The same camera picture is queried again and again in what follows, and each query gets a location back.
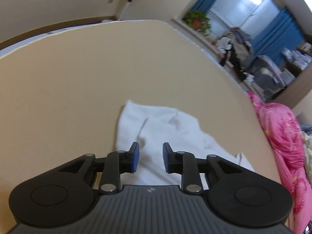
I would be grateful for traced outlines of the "white small garment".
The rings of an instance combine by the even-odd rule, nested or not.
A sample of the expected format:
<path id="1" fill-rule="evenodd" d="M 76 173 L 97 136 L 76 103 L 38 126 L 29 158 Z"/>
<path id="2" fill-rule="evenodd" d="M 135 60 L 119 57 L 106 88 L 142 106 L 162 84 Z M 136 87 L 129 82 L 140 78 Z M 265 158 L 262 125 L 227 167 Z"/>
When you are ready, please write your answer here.
<path id="1" fill-rule="evenodd" d="M 181 176 L 168 174 L 164 167 L 162 146 L 165 142 L 174 151 L 190 152 L 200 159 L 214 154 L 254 170 L 243 153 L 231 155 L 204 133 L 198 119 L 170 107 L 139 105 L 128 100 L 118 120 L 116 150 L 127 151 L 133 142 L 138 142 L 140 147 L 137 171 L 122 174 L 122 184 L 179 185 Z"/>

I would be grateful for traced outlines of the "right blue curtain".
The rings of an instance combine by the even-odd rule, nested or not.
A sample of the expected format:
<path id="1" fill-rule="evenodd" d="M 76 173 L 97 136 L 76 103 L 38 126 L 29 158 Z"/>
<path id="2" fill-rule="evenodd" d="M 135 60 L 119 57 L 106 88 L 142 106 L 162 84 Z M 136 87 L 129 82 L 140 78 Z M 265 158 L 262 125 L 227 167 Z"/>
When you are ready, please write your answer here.
<path id="1" fill-rule="evenodd" d="M 276 65 L 284 62 L 282 51 L 294 50 L 304 40 L 304 32 L 291 12 L 284 8 L 251 42 L 256 56 L 268 56 Z"/>

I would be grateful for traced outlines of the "clear plastic storage bin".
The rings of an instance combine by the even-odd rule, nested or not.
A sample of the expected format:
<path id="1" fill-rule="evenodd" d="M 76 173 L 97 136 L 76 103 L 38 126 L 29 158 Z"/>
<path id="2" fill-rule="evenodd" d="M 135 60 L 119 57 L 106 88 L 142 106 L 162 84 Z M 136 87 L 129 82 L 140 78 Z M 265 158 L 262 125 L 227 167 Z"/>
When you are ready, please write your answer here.
<path id="1" fill-rule="evenodd" d="M 276 98 L 295 81 L 295 76 L 289 70 L 281 70 L 268 56 L 247 58 L 244 72 L 244 82 L 264 102 Z"/>

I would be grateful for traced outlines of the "potted green plant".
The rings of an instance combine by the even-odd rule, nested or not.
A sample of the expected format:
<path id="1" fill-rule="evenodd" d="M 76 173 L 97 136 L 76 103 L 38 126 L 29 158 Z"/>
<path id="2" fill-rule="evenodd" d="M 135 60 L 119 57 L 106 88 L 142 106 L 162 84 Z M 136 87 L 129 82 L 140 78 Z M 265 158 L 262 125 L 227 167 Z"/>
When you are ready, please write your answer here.
<path id="1" fill-rule="evenodd" d="M 210 19 L 206 16 L 204 12 L 189 11 L 183 17 L 183 22 L 203 36 L 210 35 Z"/>

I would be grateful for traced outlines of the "floral cream quilt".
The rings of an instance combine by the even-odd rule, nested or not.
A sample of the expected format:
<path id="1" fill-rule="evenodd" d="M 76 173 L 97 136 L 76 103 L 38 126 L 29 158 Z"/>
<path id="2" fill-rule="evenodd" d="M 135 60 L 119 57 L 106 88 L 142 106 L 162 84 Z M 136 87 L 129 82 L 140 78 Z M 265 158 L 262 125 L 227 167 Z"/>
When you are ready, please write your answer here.
<path id="1" fill-rule="evenodd" d="M 311 135 L 307 135 L 305 132 L 301 132 L 303 146 L 305 149 L 306 166 L 311 167 Z"/>

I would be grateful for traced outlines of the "pile of clothes on sill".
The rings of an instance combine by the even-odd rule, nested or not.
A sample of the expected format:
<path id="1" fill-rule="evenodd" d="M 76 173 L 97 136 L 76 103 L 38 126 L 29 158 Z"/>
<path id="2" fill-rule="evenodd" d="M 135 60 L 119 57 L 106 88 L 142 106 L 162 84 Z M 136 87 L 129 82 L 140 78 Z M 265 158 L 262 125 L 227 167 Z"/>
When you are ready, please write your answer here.
<path id="1" fill-rule="evenodd" d="M 239 27 L 231 27 L 216 41 L 215 47 L 221 58 L 219 64 L 225 66 L 229 61 L 240 81 L 244 81 L 247 73 L 243 69 L 243 62 L 253 53 L 251 36 Z"/>

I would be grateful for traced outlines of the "pink quilt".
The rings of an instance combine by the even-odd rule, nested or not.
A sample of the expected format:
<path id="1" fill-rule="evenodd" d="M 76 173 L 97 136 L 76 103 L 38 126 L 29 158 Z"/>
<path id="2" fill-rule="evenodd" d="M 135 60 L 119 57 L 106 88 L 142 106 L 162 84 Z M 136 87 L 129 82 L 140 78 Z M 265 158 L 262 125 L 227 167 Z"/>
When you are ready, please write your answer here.
<path id="1" fill-rule="evenodd" d="M 290 228 L 294 233 L 304 233 L 311 222 L 311 183 L 306 175 L 299 123 L 289 107 L 280 103 L 265 104 L 251 91 L 246 94 L 271 145 L 281 183 L 293 199 Z"/>

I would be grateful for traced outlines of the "wooden bookshelf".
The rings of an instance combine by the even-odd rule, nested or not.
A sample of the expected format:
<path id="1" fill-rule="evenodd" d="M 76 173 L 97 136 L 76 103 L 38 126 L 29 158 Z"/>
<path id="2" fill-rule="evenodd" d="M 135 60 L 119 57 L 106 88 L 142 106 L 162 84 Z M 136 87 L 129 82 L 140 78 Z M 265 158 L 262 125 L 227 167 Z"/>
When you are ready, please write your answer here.
<path id="1" fill-rule="evenodd" d="M 284 63 L 280 69 L 287 78 L 285 88 L 274 98 L 277 103 L 293 109 L 311 91 L 311 53 L 303 49 L 309 43 L 301 44 L 295 50 L 284 49 Z"/>

